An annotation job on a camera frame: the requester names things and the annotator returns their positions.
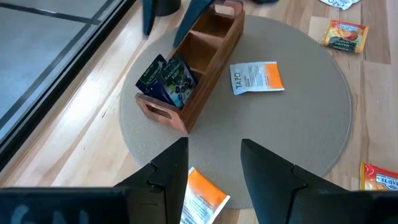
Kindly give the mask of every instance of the wooden floor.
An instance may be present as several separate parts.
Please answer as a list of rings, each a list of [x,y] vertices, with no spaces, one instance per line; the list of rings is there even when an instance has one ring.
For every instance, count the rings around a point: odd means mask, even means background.
[[[149,39],[143,40],[137,1],[1,173],[0,184],[111,186],[135,172],[138,167],[119,127],[121,87],[137,56],[179,24],[188,3],[183,0],[177,13],[157,19]],[[328,50],[351,88],[354,127],[347,150],[325,178],[356,190],[360,161],[398,170],[398,1],[362,0],[346,11],[319,0],[280,0],[274,6],[245,2],[244,8],[247,14],[285,22],[317,41],[329,19],[370,26],[363,54]],[[251,209],[225,209],[215,223],[257,220]]]

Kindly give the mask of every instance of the beige round mat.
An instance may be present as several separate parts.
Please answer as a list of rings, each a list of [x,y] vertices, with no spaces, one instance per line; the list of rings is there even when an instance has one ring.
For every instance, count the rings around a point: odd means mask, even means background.
[[[175,31],[139,56],[124,83],[120,123],[140,165],[182,136],[147,119],[134,100],[135,83],[157,54],[168,56]],[[229,64],[258,61],[278,62],[285,91],[234,96]],[[345,149],[351,117],[345,78],[321,46],[281,22],[246,16],[241,40],[188,135],[189,163],[230,194],[227,207],[249,208],[239,156],[242,138],[323,176]]]

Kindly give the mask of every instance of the dark blue tea packet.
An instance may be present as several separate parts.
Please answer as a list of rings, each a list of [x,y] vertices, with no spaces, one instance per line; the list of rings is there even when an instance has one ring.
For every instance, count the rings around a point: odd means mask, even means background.
[[[184,60],[173,56],[163,67],[159,82],[173,105],[182,109],[188,101],[198,80]]]
[[[149,65],[144,74],[138,79],[136,87],[142,91],[143,94],[156,98],[160,101],[173,104],[168,100],[168,97],[163,91],[163,86],[159,83],[158,77],[162,72],[162,67],[166,65],[167,61],[159,54],[155,60]]]

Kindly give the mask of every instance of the red tea packet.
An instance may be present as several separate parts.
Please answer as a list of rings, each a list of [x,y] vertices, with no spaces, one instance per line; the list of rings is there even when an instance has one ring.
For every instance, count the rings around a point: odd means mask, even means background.
[[[361,190],[398,190],[398,172],[361,163]]]

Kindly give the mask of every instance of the tea bag organizer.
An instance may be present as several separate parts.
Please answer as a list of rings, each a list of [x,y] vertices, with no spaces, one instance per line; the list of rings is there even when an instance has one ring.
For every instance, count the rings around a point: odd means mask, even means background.
[[[216,5],[233,9],[233,15],[216,12]],[[185,134],[193,128],[218,78],[243,33],[241,1],[216,2],[196,21],[181,44],[169,55],[183,58],[198,83],[180,110],[153,97],[137,93],[136,103],[146,117]]]

